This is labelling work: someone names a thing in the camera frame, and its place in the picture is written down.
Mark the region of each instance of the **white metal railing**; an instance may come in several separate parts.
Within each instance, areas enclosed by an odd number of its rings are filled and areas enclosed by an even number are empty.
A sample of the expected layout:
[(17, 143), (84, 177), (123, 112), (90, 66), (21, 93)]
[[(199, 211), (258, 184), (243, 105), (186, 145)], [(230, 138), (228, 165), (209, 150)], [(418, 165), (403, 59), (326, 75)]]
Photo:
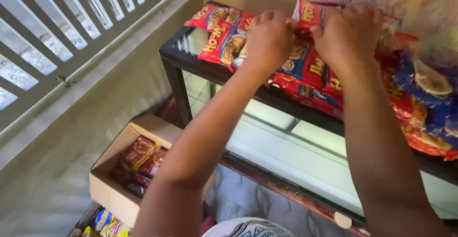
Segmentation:
[(0, 131), (161, 0), (0, 0)]

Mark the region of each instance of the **open cardboard box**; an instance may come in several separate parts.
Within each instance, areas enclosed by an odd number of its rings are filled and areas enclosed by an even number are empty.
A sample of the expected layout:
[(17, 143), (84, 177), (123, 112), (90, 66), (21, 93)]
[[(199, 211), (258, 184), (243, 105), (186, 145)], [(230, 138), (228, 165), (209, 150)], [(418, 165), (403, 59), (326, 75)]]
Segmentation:
[[(129, 123), (92, 167), (89, 173), (91, 198), (129, 227), (134, 227), (140, 210), (141, 198), (129, 192), (109, 176), (118, 162), (119, 153), (134, 143), (139, 135), (144, 135), (170, 148), (182, 132), (182, 129), (152, 115), (142, 116)], [(211, 175), (205, 184), (203, 199), (207, 196), (215, 179), (215, 175)]]

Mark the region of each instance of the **white cloth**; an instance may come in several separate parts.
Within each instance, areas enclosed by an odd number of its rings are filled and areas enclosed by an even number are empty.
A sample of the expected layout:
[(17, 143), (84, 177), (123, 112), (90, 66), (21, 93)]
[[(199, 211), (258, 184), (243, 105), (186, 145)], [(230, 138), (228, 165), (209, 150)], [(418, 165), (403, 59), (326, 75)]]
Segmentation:
[(241, 217), (213, 226), (202, 237), (294, 237), (294, 235), (266, 219)]

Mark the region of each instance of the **hand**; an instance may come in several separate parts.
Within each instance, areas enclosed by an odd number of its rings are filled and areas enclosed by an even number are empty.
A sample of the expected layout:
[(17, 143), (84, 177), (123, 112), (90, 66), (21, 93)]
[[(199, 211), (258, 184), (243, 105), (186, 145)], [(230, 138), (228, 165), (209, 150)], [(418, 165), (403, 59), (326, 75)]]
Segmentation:
[(339, 77), (342, 85), (358, 79), (380, 77), (374, 50), (381, 34), (384, 14), (362, 5), (327, 8), (324, 29), (313, 27), (315, 47)]
[(253, 19), (247, 41), (247, 61), (256, 73), (268, 78), (289, 58), (293, 47), (293, 26), (279, 11), (267, 10)]

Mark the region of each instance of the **person's left hand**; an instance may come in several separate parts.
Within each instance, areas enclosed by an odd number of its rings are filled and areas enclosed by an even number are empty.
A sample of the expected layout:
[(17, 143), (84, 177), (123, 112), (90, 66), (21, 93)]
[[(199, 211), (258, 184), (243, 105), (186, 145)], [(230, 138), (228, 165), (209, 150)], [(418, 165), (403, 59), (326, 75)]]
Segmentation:
[(279, 11), (267, 10), (253, 19), (248, 33), (247, 60), (244, 65), (268, 78), (282, 66), (293, 47), (293, 25)]

